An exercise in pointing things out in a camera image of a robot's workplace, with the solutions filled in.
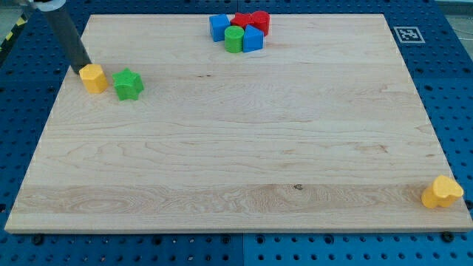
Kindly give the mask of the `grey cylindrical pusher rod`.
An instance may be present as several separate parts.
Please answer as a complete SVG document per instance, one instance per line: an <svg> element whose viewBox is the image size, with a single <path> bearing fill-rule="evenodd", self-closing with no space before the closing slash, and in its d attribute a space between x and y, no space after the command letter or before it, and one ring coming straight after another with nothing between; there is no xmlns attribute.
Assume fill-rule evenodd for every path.
<svg viewBox="0 0 473 266"><path fill-rule="evenodd" d="M92 63L78 30L67 10L65 1L40 1L39 10L43 13L74 73Z"/></svg>

